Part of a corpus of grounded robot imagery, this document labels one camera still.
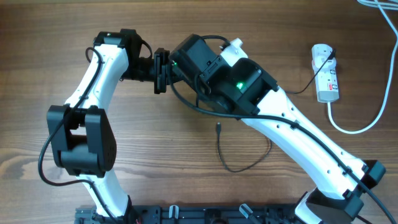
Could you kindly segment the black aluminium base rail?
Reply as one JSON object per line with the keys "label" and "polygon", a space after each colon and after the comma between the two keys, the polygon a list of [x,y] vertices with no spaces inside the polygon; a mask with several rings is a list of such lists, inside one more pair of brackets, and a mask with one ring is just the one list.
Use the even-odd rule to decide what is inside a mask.
{"label": "black aluminium base rail", "polygon": [[292,204],[217,207],[181,207],[171,205],[128,207],[124,216],[111,219],[96,212],[95,208],[76,209],[75,223],[133,223],[133,224],[212,224],[212,223],[300,223],[293,213]]}

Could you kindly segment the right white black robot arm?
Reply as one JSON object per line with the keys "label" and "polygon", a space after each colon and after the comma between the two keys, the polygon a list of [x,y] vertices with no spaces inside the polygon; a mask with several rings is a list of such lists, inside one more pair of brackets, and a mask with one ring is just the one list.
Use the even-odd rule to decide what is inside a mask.
{"label": "right white black robot arm", "polygon": [[170,54],[173,72],[206,104],[205,113],[235,118],[276,143],[313,180],[294,216],[302,223],[350,223],[385,174],[377,160],[343,150],[307,119],[260,65],[248,58],[239,39],[210,49],[192,34]]}

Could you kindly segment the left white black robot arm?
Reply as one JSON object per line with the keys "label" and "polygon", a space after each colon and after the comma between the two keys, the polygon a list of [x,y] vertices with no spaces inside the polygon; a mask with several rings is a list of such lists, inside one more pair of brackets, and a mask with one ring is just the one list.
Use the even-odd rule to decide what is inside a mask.
{"label": "left white black robot arm", "polygon": [[117,144],[107,110],[124,79],[153,82],[156,94],[166,91],[170,52],[159,48],[142,57],[143,45],[147,42],[134,29],[100,32],[87,48],[93,56],[79,86],[63,105],[52,105],[47,112],[49,136],[39,156],[40,178],[53,184],[43,170],[44,154],[51,147],[56,166],[89,191],[96,204],[92,217],[100,223],[132,223],[138,218],[113,169]]}

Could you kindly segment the white power strip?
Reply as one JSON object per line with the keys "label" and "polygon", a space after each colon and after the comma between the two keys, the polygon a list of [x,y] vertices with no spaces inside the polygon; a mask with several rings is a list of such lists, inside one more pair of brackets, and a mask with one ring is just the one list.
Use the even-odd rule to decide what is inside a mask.
{"label": "white power strip", "polygon": [[312,68],[315,76],[317,100],[331,103],[339,99],[338,79],[336,77],[336,51],[327,44],[312,47]]}

